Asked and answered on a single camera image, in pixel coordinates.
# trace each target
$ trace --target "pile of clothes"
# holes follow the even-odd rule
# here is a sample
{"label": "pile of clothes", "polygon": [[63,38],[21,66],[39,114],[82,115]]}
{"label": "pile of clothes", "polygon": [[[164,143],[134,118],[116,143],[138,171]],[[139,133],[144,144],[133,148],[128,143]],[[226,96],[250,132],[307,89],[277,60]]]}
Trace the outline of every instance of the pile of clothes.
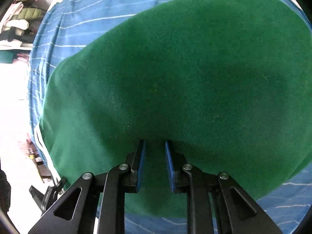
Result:
{"label": "pile of clothes", "polygon": [[33,5],[37,0],[15,0],[0,21],[1,46],[18,49],[23,44],[32,44],[39,25],[46,13]]}

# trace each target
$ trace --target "green blanket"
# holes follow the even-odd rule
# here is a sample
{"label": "green blanket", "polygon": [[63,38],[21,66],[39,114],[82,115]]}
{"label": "green blanket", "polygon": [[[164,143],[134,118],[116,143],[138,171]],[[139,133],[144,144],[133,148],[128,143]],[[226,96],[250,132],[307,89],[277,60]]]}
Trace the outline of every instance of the green blanket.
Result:
{"label": "green blanket", "polygon": [[204,172],[227,171],[257,199],[312,158],[311,35],[278,0],[175,0],[142,12],[65,59],[40,129],[73,183],[147,145],[125,210],[185,216],[164,142]]}

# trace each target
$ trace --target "silver screw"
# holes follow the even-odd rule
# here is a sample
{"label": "silver screw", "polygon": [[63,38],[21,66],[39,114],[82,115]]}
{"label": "silver screw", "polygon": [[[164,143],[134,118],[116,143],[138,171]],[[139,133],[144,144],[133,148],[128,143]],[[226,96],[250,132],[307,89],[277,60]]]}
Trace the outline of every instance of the silver screw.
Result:
{"label": "silver screw", "polygon": [[192,168],[193,168],[193,166],[192,166],[191,164],[186,163],[186,164],[183,165],[183,169],[184,169],[184,170],[189,171],[189,170],[191,170]]}
{"label": "silver screw", "polygon": [[120,166],[119,166],[119,169],[120,170],[127,170],[128,169],[128,165],[126,163],[122,163]]}
{"label": "silver screw", "polygon": [[219,177],[220,177],[221,179],[228,179],[228,178],[229,178],[229,174],[227,174],[227,173],[225,173],[225,172],[222,172],[222,173],[219,174]]}
{"label": "silver screw", "polygon": [[83,175],[82,175],[82,178],[83,179],[90,179],[92,177],[92,174],[91,173],[84,173]]}

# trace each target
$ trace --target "blue fabric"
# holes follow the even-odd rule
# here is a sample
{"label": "blue fabric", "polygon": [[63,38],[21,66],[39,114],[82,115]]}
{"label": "blue fabric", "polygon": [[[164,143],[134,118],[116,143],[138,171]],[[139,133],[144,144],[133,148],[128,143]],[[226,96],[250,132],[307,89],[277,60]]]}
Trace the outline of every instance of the blue fabric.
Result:
{"label": "blue fabric", "polygon": [[[131,16],[170,0],[64,0],[48,11],[38,30],[30,55],[28,83],[32,140],[46,92],[49,76],[65,58]],[[305,14],[290,0],[280,0],[312,26]],[[291,233],[311,204],[312,164],[258,203],[279,225]],[[186,233],[185,219],[164,219],[127,215],[126,233]]]}

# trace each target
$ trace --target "bed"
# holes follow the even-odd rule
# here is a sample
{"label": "bed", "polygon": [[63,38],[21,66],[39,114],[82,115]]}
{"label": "bed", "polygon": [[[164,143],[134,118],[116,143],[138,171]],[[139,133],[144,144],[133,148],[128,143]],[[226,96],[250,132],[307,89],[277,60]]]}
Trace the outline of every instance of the bed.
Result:
{"label": "bed", "polygon": [[[46,85],[57,65],[90,42],[137,13],[170,0],[55,0],[46,13],[30,55],[28,97],[30,126],[42,111]],[[312,26],[295,0],[280,0]],[[312,202],[312,164],[258,200],[285,234],[292,233]],[[126,215],[126,233],[186,233],[185,219]]]}

